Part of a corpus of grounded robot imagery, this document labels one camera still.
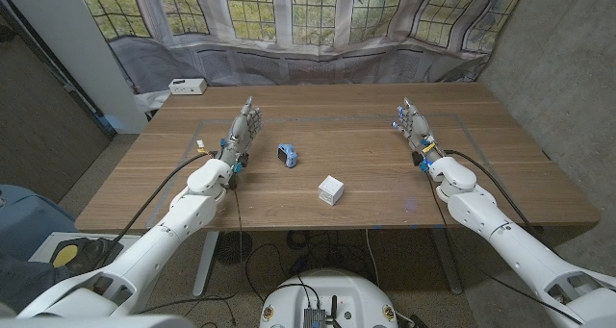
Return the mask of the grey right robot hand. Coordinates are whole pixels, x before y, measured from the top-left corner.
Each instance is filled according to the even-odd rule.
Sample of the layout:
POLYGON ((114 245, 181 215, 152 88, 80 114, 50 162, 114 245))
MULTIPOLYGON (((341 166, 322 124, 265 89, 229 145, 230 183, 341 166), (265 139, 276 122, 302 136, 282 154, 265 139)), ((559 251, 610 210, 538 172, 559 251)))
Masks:
POLYGON ((392 126, 406 139, 414 166, 427 171, 444 157, 426 119, 408 98, 398 106, 398 121, 394 121, 392 126))

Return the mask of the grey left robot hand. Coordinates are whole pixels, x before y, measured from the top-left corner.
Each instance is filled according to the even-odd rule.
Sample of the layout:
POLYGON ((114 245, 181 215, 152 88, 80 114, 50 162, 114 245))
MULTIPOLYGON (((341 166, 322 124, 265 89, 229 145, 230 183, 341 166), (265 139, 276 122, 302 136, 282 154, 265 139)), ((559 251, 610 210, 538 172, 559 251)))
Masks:
POLYGON ((259 108, 252 108, 253 98, 249 96, 240 113, 232 122, 219 159, 232 165, 240 156, 249 152, 251 144, 261 130, 262 114, 259 108))

